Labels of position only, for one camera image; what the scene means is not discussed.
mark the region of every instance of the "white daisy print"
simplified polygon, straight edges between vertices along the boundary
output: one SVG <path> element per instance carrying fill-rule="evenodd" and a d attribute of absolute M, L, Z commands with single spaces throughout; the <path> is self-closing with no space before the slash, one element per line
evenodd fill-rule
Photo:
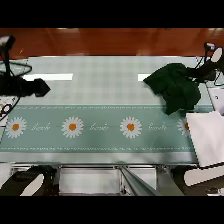
<path fill-rule="evenodd" d="M 63 122 L 61 130 L 64 132 L 63 135 L 65 135 L 66 138 L 75 138 L 82 134 L 83 126 L 83 121 L 73 116 Z"/>
<path fill-rule="evenodd" d="M 22 117 L 15 117 L 8 122 L 5 130 L 8 138 L 17 138 L 26 130 L 26 121 Z"/>
<path fill-rule="evenodd" d="M 123 119 L 120 127 L 120 131 L 123 131 L 123 135 L 126 135 L 126 138 L 135 138 L 141 134 L 140 131 L 142 130 L 140 121 L 134 117 Z"/>
<path fill-rule="evenodd" d="M 185 137 L 190 137 L 189 126 L 187 123 L 187 119 L 179 119 L 177 123 L 178 130 L 182 132 L 182 135 Z"/>

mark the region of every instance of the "wooden floor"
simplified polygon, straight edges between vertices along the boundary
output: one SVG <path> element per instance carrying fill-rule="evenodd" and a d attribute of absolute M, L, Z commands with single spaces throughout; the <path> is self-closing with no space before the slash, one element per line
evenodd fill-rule
<path fill-rule="evenodd" d="M 224 46 L 223 28 L 0 28 L 16 37 L 11 59 L 63 55 L 203 55 Z"/>

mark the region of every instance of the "dark green towel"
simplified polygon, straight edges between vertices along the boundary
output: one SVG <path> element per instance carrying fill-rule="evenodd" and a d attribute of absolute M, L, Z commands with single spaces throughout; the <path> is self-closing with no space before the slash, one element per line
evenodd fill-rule
<path fill-rule="evenodd" d="M 201 99 L 198 85 L 186 77 L 189 71 L 181 63 L 171 63 L 143 80 L 155 94 L 163 96 L 166 114 L 179 109 L 192 110 Z"/>

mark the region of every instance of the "yellow flower center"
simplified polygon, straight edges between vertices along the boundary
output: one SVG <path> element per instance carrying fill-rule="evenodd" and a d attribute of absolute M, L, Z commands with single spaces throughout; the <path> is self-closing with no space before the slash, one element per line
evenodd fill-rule
<path fill-rule="evenodd" d="M 74 130 L 76 129 L 76 124 L 70 124 L 70 125 L 69 125 L 69 129 L 70 129 L 71 131 L 74 131 Z"/>
<path fill-rule="evenodd" d="M 19 129 L 19 124 L 14 124 L 13 126 L 12 126 L 12 130 L 13 131 L 17 131 Z"/>
<path fill-rule="evenodd" d="M 128 124 L 127 128 L 129 131 L 133 131 L 135 129 L 135 126 L 133 124 Z"/>
<path fill-rule="evenodd" d="M 185 124 L 185 128 L 186 128 L 186 130 L 189 130 L 188 123 Z"/>

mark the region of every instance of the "reddish brown floor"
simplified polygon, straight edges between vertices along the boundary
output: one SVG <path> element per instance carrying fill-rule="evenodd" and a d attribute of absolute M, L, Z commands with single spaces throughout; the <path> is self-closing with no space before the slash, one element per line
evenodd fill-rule
<path fill-rule="evenodd" d="M 224 46 L 223 28 L 0 28 L 16 37 L 11 59 L 61 55 L 203 55 Z"/>

